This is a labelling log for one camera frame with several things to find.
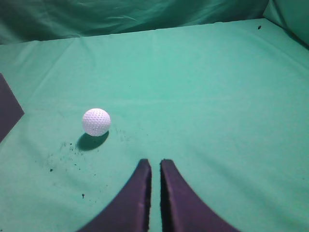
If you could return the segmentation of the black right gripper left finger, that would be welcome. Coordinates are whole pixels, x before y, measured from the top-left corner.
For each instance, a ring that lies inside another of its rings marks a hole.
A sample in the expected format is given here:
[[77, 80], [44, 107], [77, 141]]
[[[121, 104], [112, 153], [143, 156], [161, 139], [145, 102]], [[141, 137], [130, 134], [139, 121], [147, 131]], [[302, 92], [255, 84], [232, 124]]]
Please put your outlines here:
[[141, 159], [114, 199], [79, 231], [147, 232], [150, 220], [151, 188], [151, 166], [147, 159]]

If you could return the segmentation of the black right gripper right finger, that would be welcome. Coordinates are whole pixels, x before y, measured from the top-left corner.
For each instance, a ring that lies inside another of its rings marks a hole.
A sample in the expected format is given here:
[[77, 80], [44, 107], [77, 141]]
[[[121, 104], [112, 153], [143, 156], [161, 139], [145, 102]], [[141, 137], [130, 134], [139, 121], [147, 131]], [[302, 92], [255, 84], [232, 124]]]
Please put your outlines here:
[[160, 162], [160, 209], [164, 232], [237, 232], [191, 189], [171, 159]]

